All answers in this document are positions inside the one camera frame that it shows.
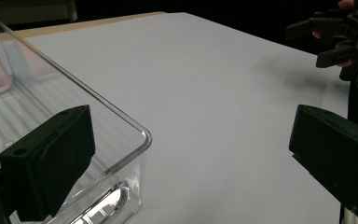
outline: clear plastic container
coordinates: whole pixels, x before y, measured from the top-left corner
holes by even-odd
[[[0,152],[53,115],[89,105],[96,144],[61,210],[41,223],[126,223],[142,207],[150,132],[0,22]],[[12,223],[21,223],[16,213]]]

